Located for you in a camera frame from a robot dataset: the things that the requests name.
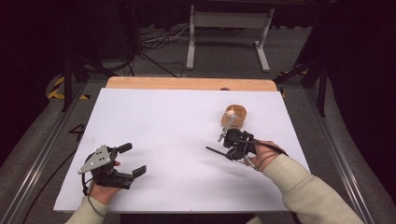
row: table leg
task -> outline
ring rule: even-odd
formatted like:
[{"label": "table leg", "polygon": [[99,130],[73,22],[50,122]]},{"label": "table leg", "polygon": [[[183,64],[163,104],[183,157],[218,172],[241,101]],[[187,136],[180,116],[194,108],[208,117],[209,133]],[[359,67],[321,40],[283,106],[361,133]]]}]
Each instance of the table leg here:
[{"label": "table leg", "polygon": [[190,12],[190,42],[189,42],[189,52],[187,53],[187,70],[192,70],[194,68],[194,54],[195,54],[195,38],[194,38],[194,18],[195,18],[195,7],[191,6]]},{"label": "table leg", "polygon": [[264,46],[265,38],[267,37],[268,30],[271,25],[271,20],[274,15],[274,9],[271,8],[267,13],[267,18],[265,19],[264,26],[262,27],[262,39],[259,41],[255,41],[255,46],[257,50],[257,54],[259,55],[260,64],[262,65],[263,72],[269,72],[270,66],[268,65],[267,58],[265,57],[264,50],[262,49]]}]

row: table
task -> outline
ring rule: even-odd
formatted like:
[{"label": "table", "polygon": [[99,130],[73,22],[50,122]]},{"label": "table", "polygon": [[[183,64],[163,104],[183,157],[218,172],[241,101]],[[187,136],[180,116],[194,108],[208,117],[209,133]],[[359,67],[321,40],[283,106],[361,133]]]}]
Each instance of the table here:
[{"label": "table", "polygon": [[[222,88],[230,91],[218,91]],[[117,97],[104,97],[113,93]],[[222,102],[225,105],[230,102],[246,105],[247,131],[290,148],[290,156],[308,169],[286,107],[271,80],[112,77],[101,90],[54,210],[71,212],[79,206],[81,196],[75,196],[81,191],[77,170],[95,150],[93,147],[104,142],[116,147],[128,140],[132,140],[134,148],[119,156],[120,169],[124,168],[119,172],[126,173],[141,165],[147,165],[148,172],[136,179],[132,190],[116,195],[109,206],[112,212],[174,215],[287,210],[280,192],[269,179],[237,161],[225,160],[205,150],[207,145],[216,148],[221,145],[217,138],[225,106],[219,105],[217,99],[225,101]],[[260,104],[260,100],[270,106]],[[205,113],[195,117],[200,106]],[[164,119],[174,114],[177,114],[175,119]],[[260,128],[262,125],[276,127],[270,130]],[[265,199],[257,200],[257,195]]]}]

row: wire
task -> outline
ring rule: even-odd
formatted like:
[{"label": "wire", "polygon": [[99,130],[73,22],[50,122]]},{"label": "wire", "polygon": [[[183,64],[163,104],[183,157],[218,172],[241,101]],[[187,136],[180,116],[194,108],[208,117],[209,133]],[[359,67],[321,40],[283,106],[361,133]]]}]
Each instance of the wire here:
[{"label": "wire", "polygon": [[167,70],[166,68],[162,67],[159,63],[157,63],[157,62],[155,62],[154,60],[152,60],[152,59],[151,59],[149,56],[147,56],[146,54],[140,52],[140,53],[139,53],[139,56],[140,56],[142,59],[147,60],[147,61],[149,61],[149,62],[152,62],[152,63],[156,64],[157,66],[161,67],[161,69],[163,69],[164,71],[166,71],[167,73],[169,73],[169,74],[172,75],[173,77],[178,77],[178,76],[176,76],[175,74],[173,74],[172,72],[170,72],[169,70]]},{"label": "wire", "polygon": [[285,154],[286,156],[289,156],[288,153],[286,153],[285,150],[279,148],[279,147],[275,147],[273,145],[269,145],[266,143],[262,143],[262,142],[258,142],[258,141],[235,141],[235,143],[248,143],[248,144],[254,144],[254,145],[260,145],[260,146],[264,146],[264,147],[269,147],[271,148],[273,151],[279,153],[279,154]]},{"label": "wire", "polygon": [[92,202],[91,202],[91,196],[90,196],[90,195],[87,196],[87,199],[88,199],[88,202],[90,203],[90,205],[91,205],[93,211],[95,211],[95,213],[96,213],[97,215],[99,215],[99,216],[101,216],[101,217],[105,217],[105,216],[106,216],[106,215],[103,215],[103,214],[101,214],[100,212],[98,212],[98,210],[96,210],[96,208],[93,206],[93,204],[92,204]]},{"label": "wire", "polygon": [[[121,68],[124,68],[125,66],[127,66],[132,61],[133,58],[134,58],[134,56],[128,56],[124,63],[118,64],[116,66],[104,67],[104,68],[109,70],[109,71],[112,71],[112,72],[118,71]],[[88,68],[88,67],[84,67],[84,68],[85,68],[85,70],[87,70],[91,74],[100,74],[101,73],[101,72],[97,71],[96,69],[91,69],[91,68]]]},{"label": "wire", "polygon": [[72,153],[70,153],[70,155],[61,163],[61,165],[59,165],[59,167],[52,173],[52,175],[49,177],[49,179],[47,180],[47,182],[44,184],[44,186],[41,188],[41,190],[37,193],[37,195],[35,196],[35,198],[33,199],[32,204],[29,206],[29,209],[26,212],[26,215],[23,218],[23,222],[26,222],[26,219],[29,216],[29,213],[31,212],[33,206],[35,205],[35,202],[37,201],[38,197],[41,195],[41,193],[44,191],[44,188],[48,185],[48,183],[51,181],[51,179],[56,175],[56,173],[58,173],[58,171],[64,166],[64,164],[76,153],[77,149],[74,149],[72,151]]}]

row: metal leg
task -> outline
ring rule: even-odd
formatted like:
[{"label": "metal leg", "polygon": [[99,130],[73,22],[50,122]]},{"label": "metal leg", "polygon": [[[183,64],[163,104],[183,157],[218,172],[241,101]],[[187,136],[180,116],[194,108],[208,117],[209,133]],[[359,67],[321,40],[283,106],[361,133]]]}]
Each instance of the metal leg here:
[{"label": "metal leg", "polygon": [[264,46],[265,38],[267,37],[273,15],[274,9],[271,8],[267,13],[267,18],[265,20],[264,26],[262,27],[262,39],[260,40],[260,42],[255,41],[257,54],[259,55],[260,64],[262,65],[262,71],[264,72],[269,72],[270,66],[268,65],[267,58],[265,57],[262,47]]},{"label": "metal leg", "polygon": [[318,93],[318,110],[322,117],[326,117],[324,114],[324,100],[326,96],[326,85],[327,85],[327,68],[325,63],[321,66],[321,74],[319,80],[319,93]]},{"label": "metal leg", "polygon": [[195,54],[195,38],[194,38],[194,16],[195,16],[195,7],[191,5],[190,11],[190,43],[189,43],[189,52],[187,53],[187,70],[192,70],[194,68],[194,54]]}]

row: white table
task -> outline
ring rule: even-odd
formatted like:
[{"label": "white table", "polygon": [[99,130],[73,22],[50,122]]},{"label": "white table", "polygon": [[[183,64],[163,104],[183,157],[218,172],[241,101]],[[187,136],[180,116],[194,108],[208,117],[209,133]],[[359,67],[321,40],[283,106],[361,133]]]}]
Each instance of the white table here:
[{"label": "white table", "polygon": [[[255,91],[233,91],[245,85]],[[133,89],[112,88],[128,86]],[[183,86],[187,90],[147,90]],[[260,86],[270,91],[255,89]],[[78,169],[89,154],[102,144],[118,147],[129,142],[134,148],[118,156],[121,162],[118,171],[130,173],[142,165],[147,165],[148,170],[134,181],[131,189],[115,196],[109,206],[111,212],[202,214],[286,210],[271,180],[205,149],[206,146],[221,149],[222,143],[217,139],[223,110],[227,105],[240,104],[247,109],[242,130],[258,139],[275,141],[308,168],[283,99],[274,86],[268,80],[243,79],[110,80],[100,92],[54,210],[73,212],[79,207],[83,195]],[[228,87],[231,91],[193,90],[204,87],[210,90]]]}]

